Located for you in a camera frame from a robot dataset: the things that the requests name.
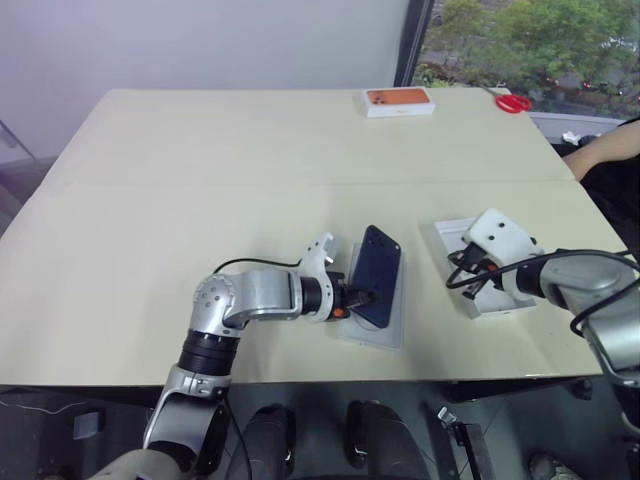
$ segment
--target scissors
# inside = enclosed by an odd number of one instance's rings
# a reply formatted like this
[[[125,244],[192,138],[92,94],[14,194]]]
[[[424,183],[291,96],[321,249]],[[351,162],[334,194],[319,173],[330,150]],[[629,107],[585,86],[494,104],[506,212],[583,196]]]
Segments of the scissors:
[[[507,113],[527,112],[531,110],[531,107],[533,106],[531,104],[531,100],[520,95],[514,95],[512,93],[503,95],[494,92],[488,87],[482,87],[482,89],[493,95],[496,99],[496,105],[498,108]]]

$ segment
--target floor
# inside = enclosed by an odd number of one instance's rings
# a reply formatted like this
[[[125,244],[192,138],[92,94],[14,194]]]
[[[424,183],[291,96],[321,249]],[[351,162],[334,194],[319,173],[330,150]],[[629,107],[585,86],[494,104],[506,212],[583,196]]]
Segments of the floor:
[[[406,422],[433,480],[445,477],[439,475],[442,463],[439,468],[434,455],[438,450],[434,449],[426,419],[430,411],[442,405],[449,405],[461,421],[481,426],[497,479],[528,479],[528,456],[543,450],[563,458],[585,478],[625,480],[625,432],[617,404],[606,381],[596,378],[593,384],[590,401],[574,398],[566,386],[554,386],[451,405],[430,382],[234,385],[230,400],[241,426],[261,406],[279,403],[295,411],[294,479],[322,474],[362,475],[364,472],[353,469],[342,453],[341,429],[350,401],[375,399],[392,407]],[[144,407],[60,394],[9,391],[0,394],[0,401],[49,411],[86,402],[56,415],[0,405],[0,480],[35,480],[60,472],[68,480],[87,478],[118,455],[139,447],[150,415]],[[73,440],[74,416],[96,410],[104,412],[104,429],[93,437]],[[227,453],[211,479],[224,477],[236,441],[230,430]],[[471,480],[464,450],[454,442],[451,445],[459,478]]]

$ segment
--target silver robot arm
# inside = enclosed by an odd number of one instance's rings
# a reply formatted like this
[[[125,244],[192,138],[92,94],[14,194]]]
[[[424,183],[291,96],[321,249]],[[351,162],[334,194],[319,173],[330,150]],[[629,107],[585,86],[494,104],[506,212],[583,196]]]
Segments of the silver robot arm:
[[[535,295],[571,311],[576,315],[571,329],[588,342],[611,382],[624,423],[640,436],[637,264],[594,250],[544,255],[535,239],[493,209],[478,217],[463,240],[467,248],[449,256],[458,268],[447,286],[466,286],[463,295],[472,299],[491,280],[516,299]],[[463,270],[474,273],[477,279],[454,283],[452,280]]]
[[[320,236],[295,268],[214,273],[198,286],[187,338],[171,367],[144,434],[143,449],[128,452],[92,480],[177,480],[209,475],[224,451],[230,414],[226,402],[241,334],[251,320],[327,320],[347,307],[348,289],[333,262],[334,239]]]

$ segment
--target green foliage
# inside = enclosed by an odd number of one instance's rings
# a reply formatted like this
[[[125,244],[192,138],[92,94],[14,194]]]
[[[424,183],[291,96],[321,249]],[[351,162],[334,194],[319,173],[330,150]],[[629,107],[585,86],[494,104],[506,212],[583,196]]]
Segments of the green foliage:
[[[623,85],[640,89],[640,1],[513,0],[501,7],[446,1],[441,25],[427,30],[425,50],[445,55],[450,78],[550,92],[565,74],[599,84],[616,72],[611,95]]]

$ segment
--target beige tabletop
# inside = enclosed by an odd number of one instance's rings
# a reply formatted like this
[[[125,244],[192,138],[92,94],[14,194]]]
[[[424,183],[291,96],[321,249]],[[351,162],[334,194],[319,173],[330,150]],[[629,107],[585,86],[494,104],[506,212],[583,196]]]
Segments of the beige tabletop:
[[[371,223],[405,254],[404,348],[256,323],[234,381],[598,373],[568,312],[472,320],[436,268],[433,222],[488,207],[547,250],[623,248],[528,118],[482,93],[434,90],[432,117],[393,120],[359,117],[351,91],[110,93],[0,239],[0,384],[162,384],[215,266],[295,261],[323,231],[344,254]]]

